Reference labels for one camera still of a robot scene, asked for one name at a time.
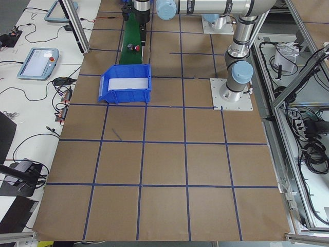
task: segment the gray floor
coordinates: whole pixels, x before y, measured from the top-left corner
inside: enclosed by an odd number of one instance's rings
[[[11,31],[29,2],[30,0],[0,0],[0,35]]]

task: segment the small electronic device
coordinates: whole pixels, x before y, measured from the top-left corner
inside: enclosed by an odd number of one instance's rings
[[[73,6],[76,10],[78,9],[77,2],[73,2]],[[44,19],[47,22],[68,23],[68,19],[65,17],[62,7],[58,1],[54,2]]]
[[[54,48],[32,48],[17,77],[27,80],[46,80],[52,73],[59,57]]]

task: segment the white label on bin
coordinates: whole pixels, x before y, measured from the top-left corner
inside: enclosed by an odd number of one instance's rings
[[[119,89],[147,89],[149,81],[146,77],[141,78],[111,78],[108,82],[108,90]]]

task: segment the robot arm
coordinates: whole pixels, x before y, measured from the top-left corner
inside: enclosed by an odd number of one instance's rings
[[[253,75],[252,66],[243,61],[249,53],[250,36],[258,18],[268,11],[276,0],[157,0],[156,10],[163,20],[176,14],[238,14],[233,42],[225,54],[229,77],[220,90],[221,97],[236,102]]]
[[[125,21],[129,14],[134,13],[136,21],[139,23],[141,45],[146,43],[146,23],[150,21],[151,0],[133,0],[122,7],[122,15]]]

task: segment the blue plastic bin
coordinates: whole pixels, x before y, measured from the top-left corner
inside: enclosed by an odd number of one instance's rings
[[[147,89],[118,89],[109,90],[108,83],[112,78],[147,78]],[[151,66],[149,64],[113,65],[101,75],[98,101],[108,103],[121,102],[150,102],[151,99]]]

